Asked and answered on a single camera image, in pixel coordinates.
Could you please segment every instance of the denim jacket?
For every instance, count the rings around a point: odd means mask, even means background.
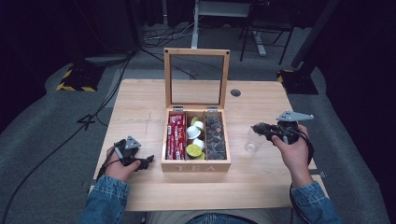
[[[78,223],[121,223],[128,192],[127,183],[103,175],[91,191]],[[342,223],[318,182],[292,189],[291,194],[311,223]]]

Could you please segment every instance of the hand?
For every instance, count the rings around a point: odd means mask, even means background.
[[[107,155],[111,152],[112,149],[113,147],[107,150]],[[105,175],[126,182],[129,179],[129,175],[139,167],[140,161],[134,161],[129,166],[123,166],[119,159],[120,158],[117,153],[113,152],[110,160],[107,163],[109,165],[106,168]]]
[[[305,126],[299,124],[298,129],[308,135]],[[292,145],[284,143],[276,135],[272,136],[274,145],[277,146],[282,154],[282,160],[288,167],[292,185],[295,188],[305,186],[314,182],[308,170],[308,146],[303,138],[299,138],[297,142]]]

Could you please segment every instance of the gray carpet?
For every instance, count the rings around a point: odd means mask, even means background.
[[[283,64],[277,65],[281,49],[273,47],[266,48],[266,57],[260,57],[255,46],[247,46],[244,61],[239,62],[242,48],[239,31],[223,28],[200,33],[199,48],[231,50],[230,80],[275,81],[278,70],[292,68],[290,62],[310,32],[309,29],[296,29]],[[262,38],[270,40],[271,36],[262,35]],[[171,41],[166,47],[189,48],[190,44],[191,37],[187,36]],[[163,57],[159,55],[163,53],[161,47],[146,50]],[[198,67],[213,69],[210,65],[192,64],[181,66],[192,73],[199,70]],[[48,79],[47,95],[24,110],[0,136],[1,215],[11,193],[23,178],[78,130],[77,120],[95,113],[120,75],[120,64],[109,66],[103,73],[98,92],[56,91],[68,66],[66,64]],[[138,51],[128,64],[125,77],[160,78],[160,71],[163,71],[162,62]],[[312,78],[319,95],[288,97],[294,111],[315,116],[302,124],[310,131],[316,149],[314,160],[319,170],[327,174],[323,182],[337,213],[345,223],[389,223],[378,184],[332,110],[325,94],[325,80],[318,69]],[[112,104],[98,115],[104,124],[110,119]],[[84,208],[106,134],[106,126],[98,119],[94,120],[96,122],[87,131],[78,132],[21,186],[8,211],[7,223],[76,223]],[[289,223],[289,209],[273,209],[273,212],[278,223]],[[127,212],[123,223],[140,223],[143,215]]]

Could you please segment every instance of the open box lid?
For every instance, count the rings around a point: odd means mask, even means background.
[[[185,61],[201,64],[198,70],[202,70],[187,72],[189,68],[177,66],[178,62]],[[229,64],[228,49],[165,48],[166,108],[224,109]],[[175,71],[188,74],[190,80],[177,79],[173,75]]]

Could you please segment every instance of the person's left hand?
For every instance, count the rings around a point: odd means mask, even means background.
[[[113,147],[107,150],[107,155],[111,152],[112,149]],[[109,165],[106,168],[105,175],[126,182],[129,179],[129,175],[139,167],[140,161],[134,161],[129,166],[123,166],[121,161],[118,161],[119,159],[120,158],[117,155],[117,152],[114,151],[113,155],[111,155],[111,158],[107,163]]]

